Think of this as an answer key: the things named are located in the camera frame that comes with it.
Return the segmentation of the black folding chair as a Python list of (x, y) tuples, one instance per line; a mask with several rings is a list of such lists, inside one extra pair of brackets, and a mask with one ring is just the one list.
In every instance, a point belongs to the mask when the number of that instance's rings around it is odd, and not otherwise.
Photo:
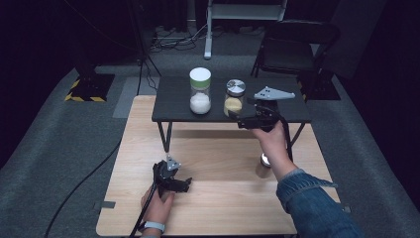
[(264, 32), (251, 75), (269, 71), (299, 75), (317, 73), (340, 29), (326, 22), (283, 20)]

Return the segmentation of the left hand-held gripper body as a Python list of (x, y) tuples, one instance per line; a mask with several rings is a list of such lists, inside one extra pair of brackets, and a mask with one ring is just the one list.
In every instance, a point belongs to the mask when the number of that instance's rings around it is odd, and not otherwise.
[(163, 196), (166, 191), (172, 191), (173, 187), (182, 186), (181, 180), (174, 178), (180, 163), (178, 163), (170, 154), (157, 164), (154, 164), (154, 184), (157, 186), (159, 196)]

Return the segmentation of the person's left hand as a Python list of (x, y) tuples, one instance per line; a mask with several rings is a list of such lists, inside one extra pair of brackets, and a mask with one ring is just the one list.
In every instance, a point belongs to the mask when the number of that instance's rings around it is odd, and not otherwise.
[(155, 191), (143, 220), (165, 224), (169, 218), (174, 197), (175, 193), (173, 191), (165, 192), (163, 196), (159, 196), (158, 192)]

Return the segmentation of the white metal stand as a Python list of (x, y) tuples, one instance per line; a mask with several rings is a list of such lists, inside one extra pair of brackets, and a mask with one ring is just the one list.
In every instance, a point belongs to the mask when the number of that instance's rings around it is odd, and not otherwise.
[(273, 5), (261, 4), (221, 4), (208, 0), (206, 11), (207, 33), (205, 38), (204, 58), (212, 57), (213, 21), (214, 20), (257, 20), (282, 21), (288, 0), (279, 0)]

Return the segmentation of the person's right hand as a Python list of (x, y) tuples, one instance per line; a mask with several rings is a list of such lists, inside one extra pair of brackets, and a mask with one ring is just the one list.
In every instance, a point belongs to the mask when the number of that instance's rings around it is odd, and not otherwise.
[(287, 174), (297, 169), (297, 166), (289, 159), (284, 129), (280, 121), (269, 132), (261, 129), (252, 129), (251, 132), (259, 140), (277, 180), (282, 180)]

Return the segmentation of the black shelf with metal legs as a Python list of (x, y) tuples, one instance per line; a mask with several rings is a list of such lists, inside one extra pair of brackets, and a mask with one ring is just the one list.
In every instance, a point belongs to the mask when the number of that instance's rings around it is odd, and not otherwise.
[[(157, 122), (163, 149), (168, 153), (173, 122), (233, 123), (223, 112), (228, 78), (212, 78), (210, 86), (211, 109), (204, 115), (194, 114), (189, 107), (190, 82), (186, 77), (163, 77), (159, 81), (152, 120)], [(266, 86), (293, 92), (292, 99), (278, 100), (279, 113), (288, 123), (310, 123), (311, 118), (294, 77), (243, 78), (246, 85), (245, 98), (253, 98)]]

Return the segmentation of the white-lidded jar of white powder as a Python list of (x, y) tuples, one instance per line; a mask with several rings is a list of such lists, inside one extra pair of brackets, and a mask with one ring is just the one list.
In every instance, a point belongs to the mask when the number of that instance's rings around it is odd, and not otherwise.
[(202, 115), (211, 109), (211, 72), (205, 67), (196, 67), (190, 76), (190, 109), (193, 113)]

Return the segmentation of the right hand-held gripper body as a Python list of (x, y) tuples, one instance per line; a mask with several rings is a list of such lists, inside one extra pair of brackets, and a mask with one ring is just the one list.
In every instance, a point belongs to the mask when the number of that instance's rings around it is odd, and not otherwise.
[(285, 119), (278, 110), (278, 100), (292, 99), (295, 97), (293, 92), (286, 92), (266, 86), (261, 91), (254, 94), (252, 98), (259, 99), (261, 106), (255, 108), (254, 116), (248, 116), (252, 121), (251, 129), (261, 129), (265, 132), (271, 131), (278, 121), (284, 122)]

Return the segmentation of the light wristband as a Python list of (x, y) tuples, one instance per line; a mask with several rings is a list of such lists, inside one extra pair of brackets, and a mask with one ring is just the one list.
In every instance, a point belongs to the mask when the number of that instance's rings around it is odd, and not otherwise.
[(146, 229), (149, 228), (154, 228), (160, 231), (161, 234), (164, 233), (165, 230), (165, 225), (162, 223), (158, 223), (158, 222), (152, 222), (152, 221), (144, 221), (141, 223), (141, 225), (139, 226), (138, 230), (140, 232), (144, 232)]

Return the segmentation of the black tripod stand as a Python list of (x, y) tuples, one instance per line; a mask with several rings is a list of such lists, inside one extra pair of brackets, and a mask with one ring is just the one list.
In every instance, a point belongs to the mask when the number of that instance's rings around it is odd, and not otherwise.
[(156, 36), (152, 0), (127, 0), (136, 43), (137, 65), (140, 68), (137, 95), (158, 92), (161, 73), (151, 58)]

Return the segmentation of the grey panel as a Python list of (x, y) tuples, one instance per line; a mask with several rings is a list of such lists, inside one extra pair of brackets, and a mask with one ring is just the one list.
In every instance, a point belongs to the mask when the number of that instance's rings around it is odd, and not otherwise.
[(323, 68), (346, 79), (354, 77), (387, 0), (341, 0), (331, 23), (341, 36), (325, 57)]

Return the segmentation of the metal-lidded jar of yellow powder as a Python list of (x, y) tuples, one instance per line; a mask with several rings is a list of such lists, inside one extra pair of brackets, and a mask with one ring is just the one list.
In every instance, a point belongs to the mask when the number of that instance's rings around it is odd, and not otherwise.
[(230, 79), (226, 83), (226, 93), (224, 100), (224, 114), (230, 112), (239, 114), (243, 108), (243, 99), (246, 92), (246, 85), (239, 79)]

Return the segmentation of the black base with hazard tape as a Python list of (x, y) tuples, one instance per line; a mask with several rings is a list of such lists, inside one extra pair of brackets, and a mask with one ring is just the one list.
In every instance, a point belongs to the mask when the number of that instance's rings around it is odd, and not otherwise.
[(302, 72), (297, 83), (305, 102), (308, 100), (340, 100), (341, 97), (333, 83), (334, 73), (321, 69), (317, 74)]
[(97, 73), (81, 49), (71, 50), (70, 55), (78, 77), (64, 100), (105, 102), (115, 75)]

